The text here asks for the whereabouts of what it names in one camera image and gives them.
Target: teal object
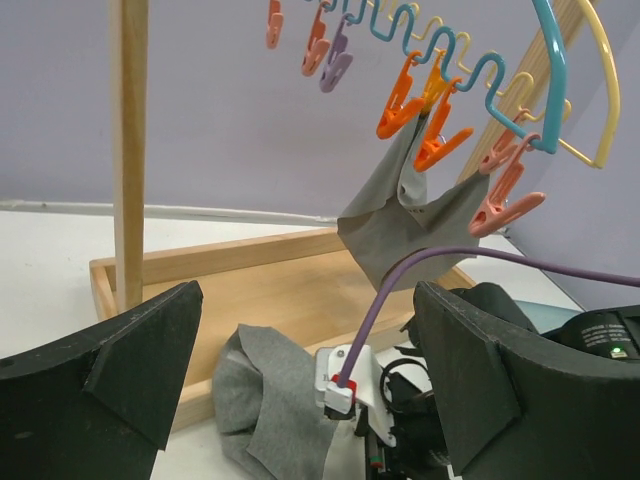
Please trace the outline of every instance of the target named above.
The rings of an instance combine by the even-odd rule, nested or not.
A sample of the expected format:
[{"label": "teal object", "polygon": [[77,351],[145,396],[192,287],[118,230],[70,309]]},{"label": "teal object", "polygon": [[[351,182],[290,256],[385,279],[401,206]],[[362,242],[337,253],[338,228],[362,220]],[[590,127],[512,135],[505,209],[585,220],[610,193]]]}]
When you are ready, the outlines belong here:
[{"label": "teal object", "polygon": [[[338,0],[332,0],[331,6],[326,7],[326,10],[328,12],[335,10],[337,1]],[[342,0],[342,2],[342,11],[343,13],[347,13],[349,0]],[[551,79],[549,82],[549,93],[547,95],[546,113],[542,126],[542,138],[533,140],[531,144],[538,150],[554,154],[558,150],[558,140],[560,139],[560,131],[562,130],[562,119],[564,115],[564,100],[567,93],[567,52],[565,50],[562,34],[560,33],[560,28],[558,27],[558,22],[556,21],[555,14],[553,13],[550,0],[531,0],[531,2],[533,3],[533,7],[540,22],[540,28],[544,35],[544,41],[547,47],[549,63],[551,66]],[[361,23],[364,19],[366,7],[367,0],[361,0],[359,16],[356,18],[353,14],[349,14],[348,21],[352,24]],[[404,54],[408,56],[411,53],[409,50],[409,42],[411,41],[411,33],[413,32],[413,26],[416,20],[416,14],[413,7],[406,3],[398,7],[393,16],[389,33],[387,34],[376,29],[376,21],[378,19],[378,14],[380,13],[380,0],[373,0],[372,9],[373,11],[371,13],[369,29],[376,38],[383,42],[390,42],[393,39],[402,14],[404,13],[407,15],[407,25],[402,40],[402,50]],[[450,82],[452,76],[447,72],[447,68],[449,67],[451,58],[453,57],[456,45],[455,35],[451,28],[442,26],[436,30],[431,38],[429,46],[427,47],[427,51],[419,58],[418,62],[424,64],[429,61],[435,49],[436,42],[441,35],[446,35],[449,39],[449,44],[446,47],[447,53],[443,59],[441,70],[442,78],[445,81]],[[478,63],[476,63],[467,83],[457,86],[457,89],[461,92],[468,92],[471,90],[478,80],[481,70],[489,62],[496,64],[497,72],[493,83],[487,92],[487,96],[485,97],[485,107],[489,114],[491,114],[491,116],[498,120],[502,125],[515,133],[518,137],[524,138],[530,132],[527,132],[521,126],[516,125],[513,120],[507,118],[493,104],[493,100],[500,88],[500,84],[504,80],[506,71],[505,62],[502,56],[495,52],[484,54],[480,60],[478,60]]]},{"label": "teal object", "polygon": [[573,317],[582,313],[582,310],[553,307],[542,303],[523,302],[520,300],[515,302],[540,333],[560,328]]}]

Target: purple clothespin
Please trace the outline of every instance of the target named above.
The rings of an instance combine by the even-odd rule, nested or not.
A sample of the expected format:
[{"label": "purple clothespin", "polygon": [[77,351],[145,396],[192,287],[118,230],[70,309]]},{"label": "purple clothespin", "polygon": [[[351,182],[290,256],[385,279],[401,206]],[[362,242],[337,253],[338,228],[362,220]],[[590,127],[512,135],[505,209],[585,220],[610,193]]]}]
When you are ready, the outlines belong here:
[{"label": "purple clothespin", "polygon": [[333,91],[353,61],[353,55],[345,53],[349,39],[342,33],[345,24],[349,22],[347,19],[349,15],[350,14],[347,13],[342,16],[338,30],[336,30],[336,35],[333,38],[333,42],[331,42],[331,50],[329,50],[327,63],[324,66],[322,77],[320,78],[320,90],[324,93]]}]

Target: gray wall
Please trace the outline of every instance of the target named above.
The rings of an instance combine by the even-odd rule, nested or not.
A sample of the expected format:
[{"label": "gray wall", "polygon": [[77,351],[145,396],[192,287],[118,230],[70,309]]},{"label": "gray wall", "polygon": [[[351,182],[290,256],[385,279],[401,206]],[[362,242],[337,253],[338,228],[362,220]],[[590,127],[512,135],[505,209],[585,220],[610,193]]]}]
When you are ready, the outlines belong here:
[{"label": "gray wall", "polygon": [[[590,169],[563,150],[554,157],[527,158],[526,176],[513,198],[527,191],[543,191],[548,197],[536,210],[517,221],[510,234],[514,243],[529,256],[583,268],[638,275],[640,221],[636,211],[640,162],[635,142],[638,138],[640,97],[635,91],[640,78],[640,3],[635,0],[603,2],[603,21],[608,20],[611,39],[616,40],[616,57],[622,114],[609,163],[602,170]],[[582,58],[594,57],[593,42],[576,46]],[[597,70],[595,57],[592,68]],[[567,134],[570,143],[586,152],[595,152],[607,111],[602,74],[594,71],[574,83],[598,81],[600,87],[581,116],[576,116]],[[539,178],[529,175],[536,163]],[[552,276],[576,302],[587,309],[606,308],[640,302],[640,291],[578,279]]]},{"label": "gray wall", "polygon": [[[281,44],[269,51],[266,0],[151,2],[147,203],[333,216],[379,161],[388,142],[375,127],[404,62],[400,39],[349,29],[354,64],[322,94],[299,73],[317,3],[282,3]],[[496,49],[512,73],[537,28],[527,1],[419,3],[420,27],[437,13],[473,34],[470,65]],[[339,14],[327,18],[333,35]],[[110,202],[107,2],[3,0],[0,59],[0,199]],[[586,102],[589,88],[572,98]],[[485,90],[459,95],[445,133],[477,132],[434,168],[434,197],[487,122]]]}]

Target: clothespin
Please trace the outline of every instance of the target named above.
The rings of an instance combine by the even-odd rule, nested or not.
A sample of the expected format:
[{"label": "clothespin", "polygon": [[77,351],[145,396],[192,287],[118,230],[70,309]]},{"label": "clothespin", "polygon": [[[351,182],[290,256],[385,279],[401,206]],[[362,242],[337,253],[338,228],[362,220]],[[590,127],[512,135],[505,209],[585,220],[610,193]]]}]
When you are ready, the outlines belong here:
[{"label": "clothespin", "polygon": [[269,0],[269,16],[267,19],[267,48],[273,50],[278,46],[280,32],[284,23],[284,15],[280,11],[278,0]]},{"label": "clothespin", "polygon": [[320,90],[324,93],[333,91],[353,61],[353,55],[345,52],[349,39],[342,33],[345,24],[351,25],[347,20],[349,15],[347,13],[342,16],[342,20],[340,20],[336,34],[333,37],[333,42],[331,42],[331,50],[329,50],[327,63],[320,78]]},{"label": "clothespin", "polygon": [[[522,109],[513,119],[513,123],[516,125],[522,124],[527,119],[527,115],[529,115],[529,110]],[[518,148],[518,145],[514,143],[515,138],[516,134],[506,128],[498,141],[489,150],[489,154],[478,165],[478,171],[482,175],[489,175],[504,165]]]},{"label": "clothespin", "polygon": [[413,167],[417,172],[424,172],[433,167],[436,163],[442,160],[445,156],[453,152],[462,142],[469,138],[473,134],[473,128],[463,128],[448,142],[443,143],[439,139],[439,135],[442,131],[442,127],[449,117],[451,112],[451,104],[449,103],[449,97],[452,93],[455,93],[456,83],[461,82],[462,78],[454,77],[449,83],[448,88],[442,95],[438,109],[436,110],[431,123],[427,127],[427,131],[424,134],[424,140],[422,146],[418,151],[416,159],[413,161]]},{"label": "clothespin", "polygon": [[322,59],[329,51],[331,42],[324,38],[324,34],[327,31],[327,24],[322,21],[322,11],[325,5],[329,5],[330,2],[323,1],[318,5],[316,16],[311,26],[311,34],[309,35],[309,42],[307,43],[307,50],[302,60],[302,74],[305,77],[310,77],[322,63]]},{"label": "clothespin", "polygon": [[431,68],[431,73],[429,73],[429,78],[427,78],[427,83],[424,85],[422,98],[425,100],[425,105],[420,111],[421,115],[428,115],[431,113],[431,109],[447,89],[448,84],[442,78],[440,71],[440,62],[446,53],[446,50],[440,50],[440,52],[438,52],[438,56]]},{"label": "clothespin", "polygon": [[513,151],[507,166],[496,180],[495,185],[480,204],[480,207],[469,223],[469,233],[476,238],[486,237],[509,223],[529,213],[542,202],[546,195],[542,192],[528,193],[517,202],[506,205],[507,196],[511,193],[524,173],[525,167],[520,157],[525,151],[534,148],[530,145],[534,139],[540,139],[537,133],[530,133]]},{"label": "clothespin", "polygon": [[400,75],[398,75],[389,100],[387,100],[387,104],[384,107],[380,122],[378,122],[376,134],[380,139],[384,140],[395,135],[398,130],[420,113],[420,110],[424,107],[424,98],[412,98],[406,105],[402,105],[413,84],[413,78],[409,75],[409,67],[418,65],[418,62],[416,62],[414,58],[419,55],[421,55],[419,51],[413,51],[404,62],[404,66],[400,71]]}]

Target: white baseboard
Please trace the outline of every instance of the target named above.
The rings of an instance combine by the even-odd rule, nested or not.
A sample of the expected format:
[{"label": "white baseboard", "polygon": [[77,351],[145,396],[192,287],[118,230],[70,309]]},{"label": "white baseboard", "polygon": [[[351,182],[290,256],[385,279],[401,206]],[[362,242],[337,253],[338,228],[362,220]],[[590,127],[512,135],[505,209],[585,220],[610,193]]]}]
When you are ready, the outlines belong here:
[{"label": "white baseboard", "polygon": [[[0,211],[48,212],[72,215],[113,215],[113,205],[109,203],[65,203],[33,202],[23,200],[2,200]],[[146,205],[147,218],[171,218],[181,220],[211,220],[239,223],[270,223],[281,225],[335,226],[336,218],[295,215],[292,213],[256,212],[250,210],[230,210],[224,208],[169,207]]]}]

